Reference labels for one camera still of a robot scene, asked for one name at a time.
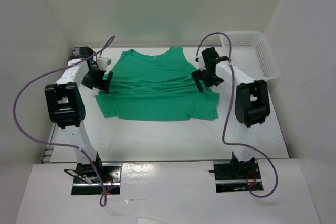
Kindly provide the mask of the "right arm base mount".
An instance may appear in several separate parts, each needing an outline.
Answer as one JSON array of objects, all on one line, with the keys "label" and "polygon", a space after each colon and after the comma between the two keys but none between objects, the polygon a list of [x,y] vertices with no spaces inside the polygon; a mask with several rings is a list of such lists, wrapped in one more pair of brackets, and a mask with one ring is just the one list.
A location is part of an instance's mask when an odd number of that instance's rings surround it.
[{"label": "right arm base mount", "polygon": [[214,162],[208,171],[214,175],[217,193],[233,193],[241,191],[263,191],[261,174],[256,159],[240,161],[234,153],[230,161]]}]

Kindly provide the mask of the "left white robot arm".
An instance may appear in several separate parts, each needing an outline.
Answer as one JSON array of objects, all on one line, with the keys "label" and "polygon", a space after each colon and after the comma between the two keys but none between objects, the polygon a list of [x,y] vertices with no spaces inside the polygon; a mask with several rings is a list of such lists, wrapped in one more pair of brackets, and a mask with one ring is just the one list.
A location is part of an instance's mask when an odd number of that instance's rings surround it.
[{"label": "left white robot arm", "polygon": [[93,54],[90,47],[75,47],[68,58],[69,68],[54,84],[45,86],[44,92],[51,121],[63,130],[70,144],[76,146],[79,176],[98,182],[104,176],[104,168],[84,126],[86,111],[79,86],[96,88],[108,94],[113,72],[106,72],[110,59],[88,59]]}]

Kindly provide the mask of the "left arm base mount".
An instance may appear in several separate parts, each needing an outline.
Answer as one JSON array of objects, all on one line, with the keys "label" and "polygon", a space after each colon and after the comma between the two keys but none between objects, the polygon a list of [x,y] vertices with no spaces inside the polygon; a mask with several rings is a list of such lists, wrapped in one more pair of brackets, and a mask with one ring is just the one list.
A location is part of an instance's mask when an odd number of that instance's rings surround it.
[{"label": "left arm base mount", "polygon": [[[120,183],[122,175],[122,164],[103,163],[102,174],[100,175],[103,185],[107,191],[107,195],[119,195]],[[64,169],[64,173],[73,178],[72,195],[102,195],[103,189],[101,182],[95,172],[92,176],[80,173],[78,167],[76,169]]]}]

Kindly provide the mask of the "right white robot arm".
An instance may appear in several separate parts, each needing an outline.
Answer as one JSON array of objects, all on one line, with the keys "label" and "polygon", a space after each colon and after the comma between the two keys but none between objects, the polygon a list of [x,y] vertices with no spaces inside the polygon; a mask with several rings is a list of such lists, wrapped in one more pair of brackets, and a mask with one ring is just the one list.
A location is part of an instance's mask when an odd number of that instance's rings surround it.
[{"label": "right white robot arm", "polygon": [[225,140],[226,130],[231,112],[234,111],[237,121],[251,130],[254,125],[261,125],[270,115],[268,87],[264,80],[256,80],[246,75],[234,66],[231,56],[220,56],[213,47],[202,51],[202,56],[196,61],[202,61],[201,67],[193,71],[191,76],[199,90],[203,93],[206,88],[218,86],[223,82],[230,84],[231,94],[229,108],[224,122],[222,142],[228,146],[239,146],[257,150],[251,144],[229,143]]}]

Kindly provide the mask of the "aluminium table edge rail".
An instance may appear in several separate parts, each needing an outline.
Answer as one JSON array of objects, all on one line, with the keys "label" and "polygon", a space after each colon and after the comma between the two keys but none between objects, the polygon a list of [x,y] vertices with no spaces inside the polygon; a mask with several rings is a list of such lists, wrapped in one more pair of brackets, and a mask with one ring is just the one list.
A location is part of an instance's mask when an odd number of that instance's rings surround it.
[{"label": "aluminium table edge rail", "polygon": [[80,48],[75,47],[60,79],[55,84],[45,87],[48,113],[54,126],[44,152],[44,163],[51,161],[55,147],[65,147],[70,144],[62,130],[73,131],[83,120],[80,115],[81,97],[78,87],[82,80],[82,74],[87,69],[82,67],[80,63],[85,57],[86,53],[81,53]]}]

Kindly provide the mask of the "green tank top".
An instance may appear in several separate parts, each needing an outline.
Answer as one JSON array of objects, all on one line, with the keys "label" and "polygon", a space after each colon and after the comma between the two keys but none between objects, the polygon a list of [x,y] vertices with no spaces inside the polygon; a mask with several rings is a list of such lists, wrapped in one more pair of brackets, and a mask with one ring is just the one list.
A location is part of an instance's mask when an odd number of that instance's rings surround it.
[{"label": "green tank top", "polygon": [[171,47],[155,56],[124,51],[112,68],[109,92],[96,95],[105,118],[140,121],[213,121],[218,118],[219,94],[199,92],[183,48]]}]

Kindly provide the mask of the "white plastic mesh basket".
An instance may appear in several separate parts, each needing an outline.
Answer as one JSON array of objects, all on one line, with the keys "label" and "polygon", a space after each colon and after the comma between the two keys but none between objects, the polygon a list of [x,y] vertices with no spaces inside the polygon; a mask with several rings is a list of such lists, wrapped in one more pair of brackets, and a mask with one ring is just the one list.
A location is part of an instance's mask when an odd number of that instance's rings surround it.
[{"label": "white plastic mesh basket", "polygon": [[225,54],[232,52],[232,62],[248,76],[265,81],[277,79],[280,71],[265,35],[258,31],[230,31],[220,35]]}]

